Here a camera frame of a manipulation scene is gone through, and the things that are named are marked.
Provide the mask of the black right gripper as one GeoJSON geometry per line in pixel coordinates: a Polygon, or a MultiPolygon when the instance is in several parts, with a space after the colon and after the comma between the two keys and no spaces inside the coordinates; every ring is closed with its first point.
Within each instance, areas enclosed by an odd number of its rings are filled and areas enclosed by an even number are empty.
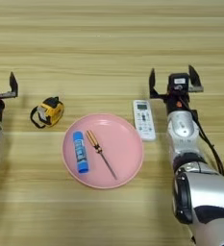
{"type": "Polygon", "coordinates": [[[189,111],[189,94],[203,92],[204,88],[200,86],[199,75],[192,65],[188,67],[188,73],[193,87],[190,87],[188,90],[169,89],[165,94],[159,94],[155,90],[155,69],[152,68],[149,76],[150,98],[163,100],[168,113],[173,111],[189,111]]]}

